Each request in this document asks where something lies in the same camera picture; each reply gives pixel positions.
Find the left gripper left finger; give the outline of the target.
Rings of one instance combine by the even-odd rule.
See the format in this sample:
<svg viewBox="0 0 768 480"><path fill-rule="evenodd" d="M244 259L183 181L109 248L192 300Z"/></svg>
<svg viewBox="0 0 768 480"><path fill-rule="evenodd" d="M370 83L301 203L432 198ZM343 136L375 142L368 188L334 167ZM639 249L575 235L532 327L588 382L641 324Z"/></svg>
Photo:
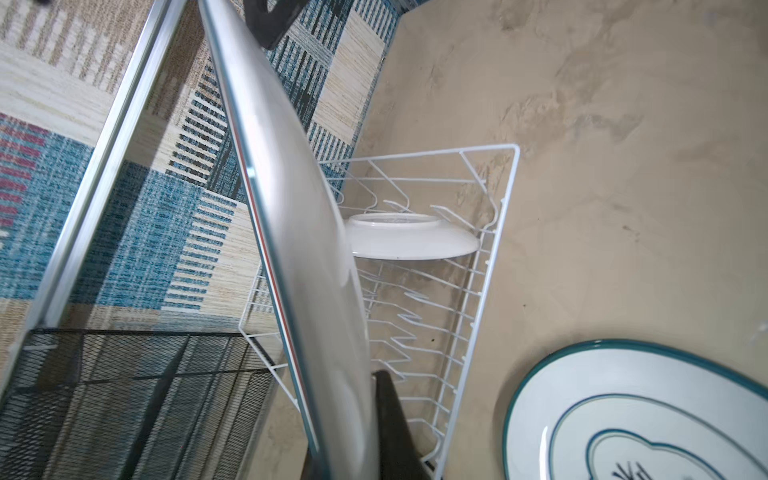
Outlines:
<svg viewBox="0 0 768 480"><path fill-rule="evenodd" d="M273 50L308 3L279 0L270 7L267 0L244 0L246 26L261 48Z"/></svg>

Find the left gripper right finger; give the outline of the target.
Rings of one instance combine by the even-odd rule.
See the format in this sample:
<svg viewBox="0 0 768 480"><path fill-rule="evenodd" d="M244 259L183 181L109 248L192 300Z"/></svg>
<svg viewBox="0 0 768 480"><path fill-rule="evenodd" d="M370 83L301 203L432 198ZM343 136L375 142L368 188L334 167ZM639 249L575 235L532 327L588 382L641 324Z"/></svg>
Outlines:
<svg viewBox="0 0 768 480"><path fill-rule="evenodd" d="M379 370L375 379L380 479L423 479L430 475L420 461L390 373Z"/></svg>

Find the white round plate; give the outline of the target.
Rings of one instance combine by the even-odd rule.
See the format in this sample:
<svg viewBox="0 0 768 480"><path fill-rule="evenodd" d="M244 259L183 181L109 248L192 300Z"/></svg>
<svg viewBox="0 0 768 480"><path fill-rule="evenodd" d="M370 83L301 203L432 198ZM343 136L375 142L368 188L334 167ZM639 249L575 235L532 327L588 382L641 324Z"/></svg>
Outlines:
<svg viewBox="0 0 768 480"><path fill-rule="evenodd" d="M763 479L767 389L659 344L577 343L523 377L502 458L509 479Z"/></svg>
<svg viewBox="0 0 768 480"><path fill-rule="evenodd" d="M345 221L358 258L392 261L452 259L477 252L480 240L437 216L416 213L357 214Z"/></svg>
<svg viewBox="0 0 768 480"><path fill-rule="evenodd" d="M323 479L380 475L359 277L329 184L228 1L199 5L299 409Z"/></svg>

